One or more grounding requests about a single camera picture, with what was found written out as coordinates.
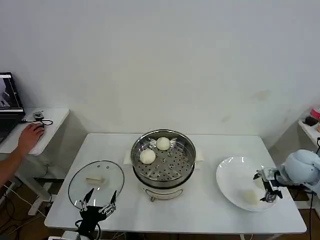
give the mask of glass lid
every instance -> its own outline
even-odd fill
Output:
[[[72,178],[68,195],[71,203],[81,208],[80,200],[92,189],[87,206],[103,207],[110,203],[113,194],[120,194],[125,182],[121,167],[112,161],[95,161],[81,168]]]

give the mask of red object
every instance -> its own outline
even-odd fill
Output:
[[[311,110],[311,116],[320,119],[320,108],[319,107],[314,107]]]

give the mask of laptop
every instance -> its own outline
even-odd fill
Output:
[[[0,143],[26,115],[10,72],[0,72]]]

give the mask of white table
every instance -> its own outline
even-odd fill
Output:
[[[289,192],[264,212],[250,212],[229,202],[216,182],[218,164],[229,156],[247,156],[265,167],[274,167],[259,136],[189,135],[203,153],[204,161],[188,180],[183,195],[171,200],[150,198],[138,187],[132,166],[123,165],[126,151],[139,134],[90,133],[85,138],[44,224],[51,228],[76,229],[79,210],[68,198],[74,174],[88,163],[109,160],[118,163],[125,175],[116,211],[100,222],[103,231],[164,232],[193,234],[292,234],[306,225]]]
[[[320,138],[320,132],[317,131],[317,128],[319,126],[319,123],[314,126],[309,126],[307,124],[304,124],[302,120],[299,120],[298,124],[305,132],[305,134],[310,138],[310,140],[318,147],[317,139]]]
[[[69,114],[68,108],[60,108],[60,107],[26,107],[25,109],[25,116],[23,119],[28,121],[34,121],[33,113],[41,111],[45,119],[50,119],[53,121],[52,125],[45,126],[44,135],[39,139],[35,147],[29,152],[27,159],[30,157],[38,156],[38,158],[44,158],[40,154],[45,150],[46,146],[49,144],[50,140],[53,138],[61,124],[64,122],[66,117]],[[21,132],[25,127],[30,123],[18,124],[10,133],[10,135],[0,143],[0,154],[10,154],[18,145],[18,140],[20,137]],[[42,168],[38,161],[32,161],[34,164],[38,164]],[[46,183],[45,186],[41,186],[37,181],[33,179],[33,177],[25,176],[19,169],[16,171],[15,175],[24,183],[26,184],[31,190],[33,190],[38,196],[40,196],[36,202],[34,203],[34,208],[31,209],[29,212],[30,215],[34,215],[36,213],[36,209],[40,204],[44,201],[52,200],[52,196],[47,192],[50,188],[51,184]]]

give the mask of human hand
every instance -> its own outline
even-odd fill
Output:
[[[21,156],[27,155],[31,149],[37,144],[39,138],[45,133],[45,129],[41,123],[31,123],[21,132],[19,137],[17,150]]]

